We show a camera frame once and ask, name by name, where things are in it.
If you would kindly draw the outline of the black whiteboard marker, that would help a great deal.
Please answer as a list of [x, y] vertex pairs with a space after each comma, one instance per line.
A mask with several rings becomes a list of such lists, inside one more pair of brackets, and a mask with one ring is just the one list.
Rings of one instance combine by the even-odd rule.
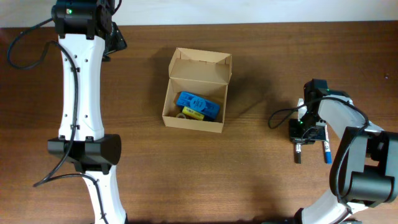
[[294, 161], [296, 164], [302, 163], [302, 145], [301, 144], [295, 144]]

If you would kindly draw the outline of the brown cardboard box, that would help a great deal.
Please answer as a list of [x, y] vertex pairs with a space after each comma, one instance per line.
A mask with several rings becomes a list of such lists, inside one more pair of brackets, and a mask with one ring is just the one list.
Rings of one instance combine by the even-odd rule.
[[[232, 55], [176, 48], [169, 64], [169, 83], [162, 118], [167, 127], [221, 133], [224, 126], [228, 85], [232, 76]], [[220, 106], [214, 118], [202, 121], [177, 115], [183, 108], [177, 100], [183, 92], [191, 93]]]

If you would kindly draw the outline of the yellow highlighter pen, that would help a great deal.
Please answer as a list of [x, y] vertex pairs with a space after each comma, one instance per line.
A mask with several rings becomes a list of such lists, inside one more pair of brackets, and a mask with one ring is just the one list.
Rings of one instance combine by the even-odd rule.
[[182, 110], [182, 113], [186, 116], [189, 116], [193, 119], [203, 121], [205, 119], [205, 115], [185, 106]]

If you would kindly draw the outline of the yellow tape roll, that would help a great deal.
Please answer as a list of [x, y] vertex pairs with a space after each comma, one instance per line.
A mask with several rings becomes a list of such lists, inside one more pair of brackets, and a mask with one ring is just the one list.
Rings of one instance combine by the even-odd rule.
[[183, 114], [183, 113], [179, 113], [178, 115], [176, 115], [176, 117], [177, 117], [177, 118], [183, 118], [183, 119], [186, 119], [186, 118], [187, 118], [186, 115]]

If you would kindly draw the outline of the blue whiteboard duster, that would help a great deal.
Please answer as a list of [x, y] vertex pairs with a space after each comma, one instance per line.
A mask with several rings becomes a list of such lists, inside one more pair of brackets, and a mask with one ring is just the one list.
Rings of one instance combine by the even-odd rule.
[[187, 106], [205, 115], [203, 121], [214, 121], [220, 112], [220, 105], [187, 91], [182, 91], [180, 93], [177, 99], [177, 106], [182, 109]]

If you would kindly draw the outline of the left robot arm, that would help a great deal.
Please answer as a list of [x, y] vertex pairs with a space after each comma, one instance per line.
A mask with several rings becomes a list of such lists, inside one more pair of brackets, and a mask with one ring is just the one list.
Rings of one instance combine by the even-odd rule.
[[57, 1], [52, 19], [63, 59], [63, 117], [49, 153], [73, 164], [75, 177], [88, 188], [95, 223], [127, 223], [119, 197], [116, 166], [121, 138], [104, 131], [100, 107], [100, 73], [108, 54], [126, 43], [112, 16], [115, 1]]

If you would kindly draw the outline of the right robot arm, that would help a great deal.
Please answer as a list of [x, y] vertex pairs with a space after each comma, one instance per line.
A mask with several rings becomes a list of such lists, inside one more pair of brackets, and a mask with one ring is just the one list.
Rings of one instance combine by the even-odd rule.
[[289, 137], [301, 159], [301, 147], [327, 142], [327, 126], [340, 138], [329, 176], [329, 189], [311, 206], [299, 209], [294, 223], [341, 223], [356, 212], [391, 203], [397, 197], [397, 133], [370, 122], [344, 91], [324, 80], [304, 85], [304, 98], [293, 110]]

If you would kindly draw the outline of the blue whiteboard marker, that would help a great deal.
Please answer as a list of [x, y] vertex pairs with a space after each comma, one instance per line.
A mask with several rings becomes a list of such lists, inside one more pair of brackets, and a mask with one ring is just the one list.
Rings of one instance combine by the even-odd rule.
[[325, 162], [327, 164], [332, 164], [332, 155], [331, 155], [331, 150], [330, 150], [327, 125], [325, 125], [324, 131], [325, 131], [325, 140], [323, 142], [323, 149], [324, 149], [324, 155], [325, 155]]

